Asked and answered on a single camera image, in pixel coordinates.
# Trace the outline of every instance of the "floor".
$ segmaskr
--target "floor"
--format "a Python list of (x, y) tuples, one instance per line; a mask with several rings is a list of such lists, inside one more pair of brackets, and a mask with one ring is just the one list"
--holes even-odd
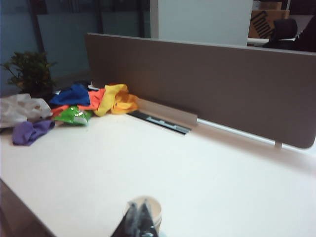
[(5, 183), (0, 185), (1, 237), (53, 237)]

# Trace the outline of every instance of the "glass wall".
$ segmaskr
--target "glass wall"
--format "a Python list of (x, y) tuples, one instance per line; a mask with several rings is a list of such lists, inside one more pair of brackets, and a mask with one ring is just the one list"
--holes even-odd
[[(1, 0), (1, 63), (10, 59), (15, 51), (37, 51), (38, 46), (33, 30), (31, 15), (25, 0)], [(15, 86), (8, 85), (11, 77), (8, 71), (1, 69), (1, 96), (19, 91)]]
[[(150, 0), (0, 0), (1, 63), (13, 52), (46, 51), (58, 87), (90, 80), (84, 35), (150, 38)], [(1, 69), (1, 95), (17, 93)]]

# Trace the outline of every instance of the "desk partition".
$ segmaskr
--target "desk partition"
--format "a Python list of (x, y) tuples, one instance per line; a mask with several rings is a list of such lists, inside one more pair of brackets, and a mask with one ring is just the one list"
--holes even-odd
[(316, 135), (316, 54), (87, 34), (92, 83), (299, 148)]

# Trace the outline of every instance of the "green plastic wrapper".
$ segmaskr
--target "green plastic wrapper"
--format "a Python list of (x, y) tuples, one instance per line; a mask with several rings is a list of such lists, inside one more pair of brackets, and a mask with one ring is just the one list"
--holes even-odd
[(73, 125), (87, 125), (88, 120), (92, 116), (90, 110), (80, 110), (77, 106), (70, 106), (68, 109), (61, 112), (54, 120), (62, 121)]

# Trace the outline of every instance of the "desk surface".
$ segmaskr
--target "desk surface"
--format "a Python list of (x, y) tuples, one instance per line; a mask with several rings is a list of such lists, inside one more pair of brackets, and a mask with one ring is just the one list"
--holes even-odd
[(106, 115), (30, 147), (4, 134), (1, 178), (58, 237), (110, 236), (140, 195), (169, 237), (316, 236), (316, 158), (204, 124), (183, 136)]

